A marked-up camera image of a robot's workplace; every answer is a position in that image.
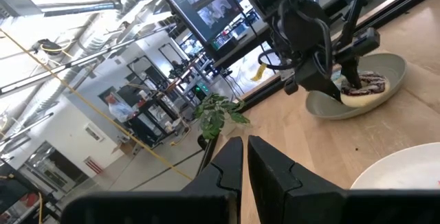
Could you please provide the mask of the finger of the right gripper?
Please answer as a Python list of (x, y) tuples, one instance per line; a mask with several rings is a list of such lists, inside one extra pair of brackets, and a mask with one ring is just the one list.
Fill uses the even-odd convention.
[(355, 89), (360, 89), (362, 83), (358, 73), (358, 59), (352, 58), (340, 64), (342, 66), (341, 73), (346, 77), (350, 85)]
[(314, 57), (302, 59), (298, 64), (298, 84), (306, 91), (319, 91), (341, 102), (340, 90)]

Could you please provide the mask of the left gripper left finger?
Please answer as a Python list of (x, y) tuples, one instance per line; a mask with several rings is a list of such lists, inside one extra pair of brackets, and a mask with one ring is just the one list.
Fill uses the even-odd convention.
[(180, 191), (95, 192), (70, 202), (60, 224), (239, 224), (242, 176), (235, 137)]

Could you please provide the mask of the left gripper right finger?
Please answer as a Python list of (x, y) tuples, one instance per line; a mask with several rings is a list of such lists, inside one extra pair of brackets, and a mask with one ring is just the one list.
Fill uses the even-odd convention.
[(259, 136), (247, 164), (261, 224), (440, 224), (439, 190), (347, 190)]

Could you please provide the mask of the chocolate frosted donut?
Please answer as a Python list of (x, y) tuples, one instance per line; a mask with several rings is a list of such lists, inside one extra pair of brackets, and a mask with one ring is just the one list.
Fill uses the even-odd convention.
[(388, 79), (373, 71), (359, 73), (361, 87), (352, 87), (349, 81), (343, 77), (340, 82), (340, 98), (343, 104), (352, 108), (362, 108), (384, 96), (390, 89)]

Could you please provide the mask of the grey-green round plate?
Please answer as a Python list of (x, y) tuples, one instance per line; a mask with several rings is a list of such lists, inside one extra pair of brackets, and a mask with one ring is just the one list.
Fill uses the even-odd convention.
[(374, 71), (387, 78), (390, 90), (374, 102), (361, 108), (352, 108), (319, 91), (310, 91), (305, 100), (306, 110), (315, 117), (326, 120), (344, 120), (372, 111), (393, 97), (402, 86), (407, 64), (396, 54), (382, 53), (362, 57), (360, 71)]

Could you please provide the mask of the green leafy plant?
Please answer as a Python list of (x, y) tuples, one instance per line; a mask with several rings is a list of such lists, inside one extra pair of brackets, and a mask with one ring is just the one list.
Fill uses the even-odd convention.
[(248, 125), (250, 120), (240, 110), (244, 101), (231, 101), (227, 97), (212, 93), (202, 100), (195, 109), (195, 118), (199, 120), (199, 128), (204, 139), (214, 139), (220, 133), (227, 135), (228, 129), (238, 125)]

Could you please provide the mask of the black shelving cart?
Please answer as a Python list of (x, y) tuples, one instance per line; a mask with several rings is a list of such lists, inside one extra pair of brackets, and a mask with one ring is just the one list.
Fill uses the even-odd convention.
[(162, 100), (156, 97), (140, 98), (133, 106), (133, 114), (128, 117), (125, 124), (134, 132), (134, 135), (141, 142), (150, 148), (161, 144), (164, 139), (170, 135), (178, 135), (175, 128), (167, 131), (165, 123), (160, 123), (161, 117), (155, 117), (153, 108), (157, 107), (159, 113), (163, 113), (165, 121), (170, 117), (171, 121), (175, 121), (177, 116)]

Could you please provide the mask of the black computer monitor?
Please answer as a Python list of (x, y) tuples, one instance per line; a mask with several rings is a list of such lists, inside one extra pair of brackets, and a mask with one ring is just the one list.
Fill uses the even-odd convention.
[(166, 0), (195, 36), (210, 43), (241, 13), (236, 0)]

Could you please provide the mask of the white round plate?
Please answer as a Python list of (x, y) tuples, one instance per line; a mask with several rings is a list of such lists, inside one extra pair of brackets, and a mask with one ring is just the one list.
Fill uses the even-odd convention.
[(440, 142), (405, 148), (380, 159), (351, 187), (440, 190)]

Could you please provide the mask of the person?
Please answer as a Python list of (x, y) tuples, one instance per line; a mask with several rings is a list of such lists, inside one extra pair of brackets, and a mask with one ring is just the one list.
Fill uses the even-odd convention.
[(122, 123), (133, 119), (137, 114), (129, 105), (118, 101), (112, 94), (106, 96), (105, 100), (109, 106), (109, 112)]

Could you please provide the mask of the red striped wall sign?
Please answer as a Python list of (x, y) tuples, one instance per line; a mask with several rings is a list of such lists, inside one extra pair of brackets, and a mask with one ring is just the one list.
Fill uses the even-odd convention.
[(102, 173), (104, 170), (92, 157), (87, 157), (83, 162), (97, 175)]

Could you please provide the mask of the silver ventilation duct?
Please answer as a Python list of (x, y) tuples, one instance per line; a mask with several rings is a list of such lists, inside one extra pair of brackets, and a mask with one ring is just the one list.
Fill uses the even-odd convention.
[(53, 3), (39, 5), (44, 17), (65, 16), (71, 14), (97, 13), (107, 10), (120, 10), (120, 0), (91, 1), (82, 3)]

